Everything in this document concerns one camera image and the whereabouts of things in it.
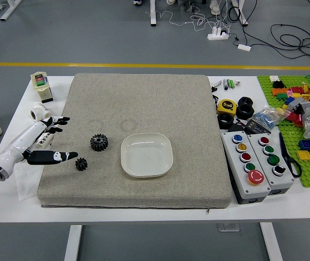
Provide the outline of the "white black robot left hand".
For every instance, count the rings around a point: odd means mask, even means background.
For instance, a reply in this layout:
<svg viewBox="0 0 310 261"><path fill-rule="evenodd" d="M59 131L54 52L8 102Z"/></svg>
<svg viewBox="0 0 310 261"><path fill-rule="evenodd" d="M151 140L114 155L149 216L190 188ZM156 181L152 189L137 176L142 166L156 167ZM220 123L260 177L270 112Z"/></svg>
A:
<svg viewBox="0 0 310 261"><path fill-rule="evenodd" d="M54 165L73 159L77 152L29 151L43 133L61 132L59 125L66 125L69 117L53 116L40 120L25 129L2 153L0 153L0 181L11 176L16 163L26 159L31 165Z"/></svg>

